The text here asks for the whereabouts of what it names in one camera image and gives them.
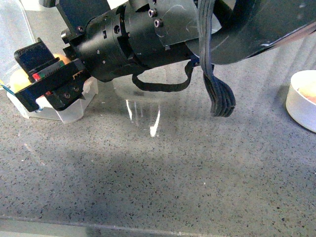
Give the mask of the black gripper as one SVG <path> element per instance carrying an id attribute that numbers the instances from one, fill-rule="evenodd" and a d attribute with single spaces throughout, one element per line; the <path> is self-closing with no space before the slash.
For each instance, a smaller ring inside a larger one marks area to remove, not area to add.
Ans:
<path id="1" fill-rule="evenodd" d="M 15 93 L 15 97 L 29 111 L 41 108 L 37 99 L 44 96 L 57 111 L 63 111 L 83 98 L 83 86 L 91 76 L 102 82 L 119 77 L 119 48 L 114 27 L 91 27 L 85 35 L 70 41 L 70 30 L 62 32 L 75 53 L 69 64 L 55 57 L 38 38 L 36 43 L 15 51 L 14 58 L 31 77 L 43 77 Z"/>

